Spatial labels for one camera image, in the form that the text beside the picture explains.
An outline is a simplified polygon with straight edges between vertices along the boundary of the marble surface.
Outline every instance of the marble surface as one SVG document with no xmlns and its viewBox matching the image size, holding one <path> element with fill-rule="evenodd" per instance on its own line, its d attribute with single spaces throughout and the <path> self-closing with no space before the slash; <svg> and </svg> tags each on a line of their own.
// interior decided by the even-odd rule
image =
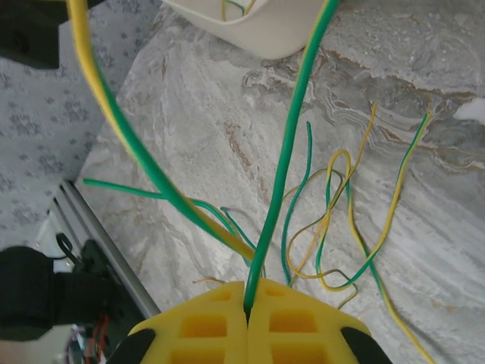
<svg viewBox="0 0 485 364">
<path fill-rule="evenodd" d="M 316 171 L 338 149 L 355 157 L 376 102 L 377 120 L 352 179 L 357 225 L 373 246 L 399 163 L 425 111 L 433 110 L 376 264 L 396 308 L 438 363 L 485 362 L 485 110 L 477 99 L 485 93 L 483 8 L 481 1 L 344 1 L 314 67 L 287 179 L 290 188 L 304 174 L 305 121 L 313 127 Z M 163 7 L 118 99 L 175 184 L 187 196 L 234 208 L 257 240 L 300 61 L 300 53 L 257 59 Z M 80 177 L 154 188 L 108 126 Z M 237 254 L 167 202 L 77 185 L 162 310 L 211 287 L 196 279 L 246 279 Z M 319 216 L 323 204 L 319 180 L 303 193 L 290 233 Z M 267 260 L 269 278 L 280 282 L 282 220 Z M 295 261 L 310 239 L 308 233 L 297 241 Z M 345 201 L 336 205 L 324 261 L 349 275 L 363 263 Z M 394 363 L 423 362 L 368 272 L 358 287 L 343 310 L 368 325 Z M 325 292 L 317 281 L 298 281 L 296 289 L 333 305 L 345 295 Z"/>
</svg>

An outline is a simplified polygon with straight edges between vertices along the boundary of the white bowl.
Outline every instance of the white bowl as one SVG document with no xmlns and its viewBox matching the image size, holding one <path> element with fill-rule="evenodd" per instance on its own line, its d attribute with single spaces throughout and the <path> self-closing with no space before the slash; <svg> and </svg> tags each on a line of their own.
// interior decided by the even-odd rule
<svg viewBox="0 0 485 364">
<path fill-rule="evenodd" d="M 250 0 L 239 0 L 247 7 Z M 283 58 L 303 48 L 323 0 L 256 0 L 246 16 L 221 0 L 165 0 L 192 24 L 235 46 L 267 59 Z"/>
</svg>

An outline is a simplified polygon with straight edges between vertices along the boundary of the yellow foam block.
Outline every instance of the yellow foam block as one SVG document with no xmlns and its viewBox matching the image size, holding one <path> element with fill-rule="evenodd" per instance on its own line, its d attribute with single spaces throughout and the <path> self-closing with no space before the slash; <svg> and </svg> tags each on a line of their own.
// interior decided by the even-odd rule
<svg viewBox="0 0 485 364">
<path fill-rule="evenodd" d="M 340 333 L 363 323 L 268 279 L 258 285 L 249 324 L 244 283 L 231 282 L 137 325 L 156 336 L 141 364 L 357 363 Z"/>
</svg>

